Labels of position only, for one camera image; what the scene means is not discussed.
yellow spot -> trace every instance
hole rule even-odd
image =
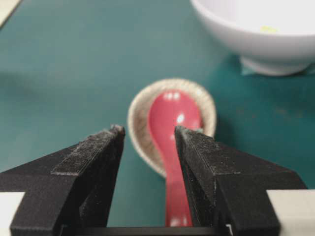
[[[262,27],[260,28],[260,30],[261,30],[262,32],[265,32],[265,33],[277,33],[277,32],[278,32],[277,29],[272,28],[272,27],[270,27],[270,26],[262,26]]]

spoon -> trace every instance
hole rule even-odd
[[[180,90],[160,94],[151,105],[148,129],[166,170],[166,226],[192,226],[174,130],[176,125],[201,128],[198,106]]]

bowl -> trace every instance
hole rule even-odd
[[[211,35],[257,73],[289,75],[315,61],[315,1],[190,2]]]
[[[155,98],[162,92],[172,89],[181,90],[189,95],[200,108],[204,134],[213,137],[217,125],[217,112],[212,96],[195,82],[181,78],[164,79],[142,89],[129,107],[128,131],[139,156],[163,177],[166,177],[165,168],[159,151],[150,137],[147,116]]]

bowl base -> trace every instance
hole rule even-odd
[[[306,69],[310,64],[274,64],[259,62],[250,58],[241,57],[241,63],[258,74],[269,76],[285,76],[295,74]]]

plastic spoon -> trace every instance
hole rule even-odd
[[[189,129],[201,128],[198,106],[180,90],[163,92],[153,102],[148,115],[148,129],[160,151],[166,170],[166,226],[191,226],[191,216],[174,130],[176,125]]]

